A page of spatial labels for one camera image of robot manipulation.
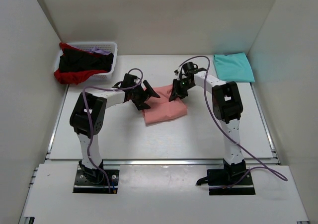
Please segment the pink t shirt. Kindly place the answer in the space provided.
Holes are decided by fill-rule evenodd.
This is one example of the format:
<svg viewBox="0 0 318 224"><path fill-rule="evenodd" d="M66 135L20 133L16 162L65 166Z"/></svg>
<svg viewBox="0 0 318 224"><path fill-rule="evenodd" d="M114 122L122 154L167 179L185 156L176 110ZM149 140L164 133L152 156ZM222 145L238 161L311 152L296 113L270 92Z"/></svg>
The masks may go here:
<svg viewBox="0 0 318 224"><path fill-rule="evenodd" d="M146 101L150 109L143 110L143 117L146 125L171 121L187 115L187 106L179 99L169 101L172 84L155 87L154 91L160 98L151 97Z"/></svg>

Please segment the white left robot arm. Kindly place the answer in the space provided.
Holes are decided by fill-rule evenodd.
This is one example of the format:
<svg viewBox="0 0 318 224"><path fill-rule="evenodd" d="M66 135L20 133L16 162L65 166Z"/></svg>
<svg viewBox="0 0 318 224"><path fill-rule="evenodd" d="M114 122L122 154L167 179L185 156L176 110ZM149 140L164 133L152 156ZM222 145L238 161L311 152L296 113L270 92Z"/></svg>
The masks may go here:
<svg viewBox="0 0 318 224"><path fill-rule="evenodd" d="M99 152L98 133L101 131L106 109L132 101L136 108L150 109L146 103L150 98L160 98L146 80L126 73L122 81L112 88L97 88L99 93L89 93L86 88L80 93L70 117L70 125L77 134L82 161L81 169L87 170L86 176L92 183L103 180L104 171Z"/></svg>

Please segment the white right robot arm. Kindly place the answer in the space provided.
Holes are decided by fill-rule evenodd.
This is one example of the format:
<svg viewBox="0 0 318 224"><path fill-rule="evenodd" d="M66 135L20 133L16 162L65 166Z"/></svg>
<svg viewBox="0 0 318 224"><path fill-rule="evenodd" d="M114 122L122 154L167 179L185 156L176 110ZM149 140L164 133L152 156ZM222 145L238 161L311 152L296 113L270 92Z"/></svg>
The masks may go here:
<svg viewBox="0 0 318 224"><path fill-rule="evenodd" d="M212 96L213 119L220 122L224 135L225 156L227 165L237 165L243 162L239 147L239 122L243 112L243 105L236 82L225 82L208 74L205 68L199 68L193 62L180 65L174 71L176 78L172 81L172 91L169 101L184 99L188 90L199 86Z"/></svg>

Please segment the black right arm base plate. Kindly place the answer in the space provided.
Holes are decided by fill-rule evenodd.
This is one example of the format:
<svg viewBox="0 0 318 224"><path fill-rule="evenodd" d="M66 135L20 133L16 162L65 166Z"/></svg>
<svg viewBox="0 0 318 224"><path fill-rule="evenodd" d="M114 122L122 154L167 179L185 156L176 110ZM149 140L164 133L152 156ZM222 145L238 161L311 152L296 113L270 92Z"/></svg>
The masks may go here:
<svg viewBox="0 0 318 224"><path fill-rule="evenodd" d="M207 175L197 180L196 185L207 184L210 196L255 195L255 187L246 162L228 164L222 168L208 168Z"/></svg>

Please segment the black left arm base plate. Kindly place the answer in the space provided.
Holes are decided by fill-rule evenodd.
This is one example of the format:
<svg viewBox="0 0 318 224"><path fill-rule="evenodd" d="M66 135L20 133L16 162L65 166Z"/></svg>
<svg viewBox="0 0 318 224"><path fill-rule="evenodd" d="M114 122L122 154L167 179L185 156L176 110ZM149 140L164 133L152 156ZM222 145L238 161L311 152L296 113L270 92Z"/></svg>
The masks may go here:
<svg viewBox="0 0 318 224"><path fill-rule="evenodd" d="M99 173L98 177L88 177L88 174L77 166L77 172L73 185L73 193L78 194L117 194L120 166L118 165L104 165L104 171L106 172L109 182L105 178L103 173Z"/></svg>

